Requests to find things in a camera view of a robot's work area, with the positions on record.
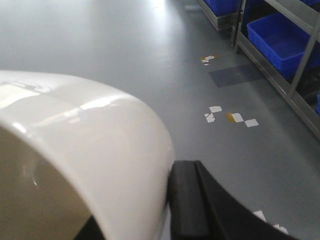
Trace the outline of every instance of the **epoxy floor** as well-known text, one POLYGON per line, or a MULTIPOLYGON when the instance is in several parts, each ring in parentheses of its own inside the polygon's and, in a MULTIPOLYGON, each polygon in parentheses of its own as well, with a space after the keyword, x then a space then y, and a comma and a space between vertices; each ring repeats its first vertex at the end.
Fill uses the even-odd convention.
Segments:
POLYGON ((320 238, 320 142, 195 0, 4 0, 0 49, 2 70, 74 75, 140 98, 167 126, 178 160, 202 160, 251 211, 297 238, 320 238), (220 57, 205 66, 208 55, 220 57), (222 111, 208 123, 212 106, 222 111))

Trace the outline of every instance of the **metal shelf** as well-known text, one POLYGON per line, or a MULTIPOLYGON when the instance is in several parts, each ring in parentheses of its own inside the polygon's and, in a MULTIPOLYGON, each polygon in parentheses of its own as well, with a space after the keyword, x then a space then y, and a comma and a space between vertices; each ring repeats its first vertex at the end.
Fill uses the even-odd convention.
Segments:
MULTIPOLYGON (((302 3, 300 0, 265 1, 311 35, 292 84, 289 84, 282 77, 282 75, 272 66, 272 64, 256 49, 254 45, 251 44, 251 42, 241 32, 241 17, 239 17, 238 22, 235 23, 237 26, 237 32, 233 33, 233 35, 235 36, 235 50, 237 50, 238 48, 243 50, 243 52, 259 68, 259 70, 264 74, 264 76, 273 85, 273 87, 285 99, 285 101, 292 107, 296 114, 320 140, 320 117, 296 91, 296 87, 308 62, 315 41, 320 42, 320 15, 318 12, 302 3)), ((243 0, 241 9, 238 12, 239 15, 244 12, 245 7, 246 0, 243 0)))
POLYGON ((235 23, 237 17, 236 13, 225 16, 216 16, 203 0, 196 1, 217 31, 230 28, 235 23))
POLYGON ((317 113, 305 102, 305 100, 294 91, 290 98, 288 92, 290 84, 284 77, 271 65, 271 63, 251 44, 251 42, 242 34, 238 36, 238 46, 250 58, 250 60, 258 67, 262 74, 269 80, 273 87, 292 107, 303 122, 320 140, 320 117, 317 113))
POLYGON ((309 35, 312 34, 319 13, 300 0, 265 0, 309 35))

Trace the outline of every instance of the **black plastic part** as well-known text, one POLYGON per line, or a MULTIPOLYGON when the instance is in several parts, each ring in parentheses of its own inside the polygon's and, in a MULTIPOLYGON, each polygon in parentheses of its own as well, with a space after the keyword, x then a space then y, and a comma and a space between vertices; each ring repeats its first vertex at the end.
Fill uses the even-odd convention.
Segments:
POLYGON ((73 240, 106 240, 93 216, 85 223, 83 228, 73 240))
POLYGON ((320 93, 320 67, 305 71, 296 91, 310 106, 316 104, 320 93))
POLYGON ((202 240, 203 238, 195 235, 188 235, 189 232, 197 233, 198 228, 192 225, 197 222, 201 222, 206 228, 209 226, 210 235, 205 239, 210 240, 295 240, 294 237, 262 221, 241 205, 210 175, 200 161, 174 162, 170 178, 169 198, 173 240, 202 240), (195 195, 198 189, 200 197, 195 195), (196 215, 196 210, 200 210, 201 214, 196 215))
POLYGON ((168 181, 172 240, 209 240, 210 228, 193 161, 176 161, 168 181))

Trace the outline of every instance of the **storage rack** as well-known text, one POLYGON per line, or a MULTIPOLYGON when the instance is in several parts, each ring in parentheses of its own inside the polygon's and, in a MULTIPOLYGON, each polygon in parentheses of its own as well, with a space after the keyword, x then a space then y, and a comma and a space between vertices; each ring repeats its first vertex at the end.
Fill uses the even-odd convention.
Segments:
POLYGON ((236 13, 232 13, 225 16, 216 16, 212 12, 212 10, 208 7, 208 5, 204 2, 204 0, 196 0, 196 1, 217 31, 232 27, 235 21, 237 20, 236 13))
MULTIPOLYGON (((320 42, 320 14, 300 0, 264 1, 310 35, 309 42, 305 48, 304 55, 292 83, 288 83, 242 33, 242 17, 239 17, 235 23, 237 28, 233 28, 234 31, 236 31, 233 33, 235 51, 237 52, 238 48, 240 48, 250 58, 250 60, 264 74, 285 101, 320 140, 320 117, 296 91, 297 85, 304 72, 304 68, 312 53, 314 45, 316 41, 320 42)), ((238 12, 239 16, 243 16, 245 12, 246 2, 247 0, 242 0, 242 5, 238 12)))

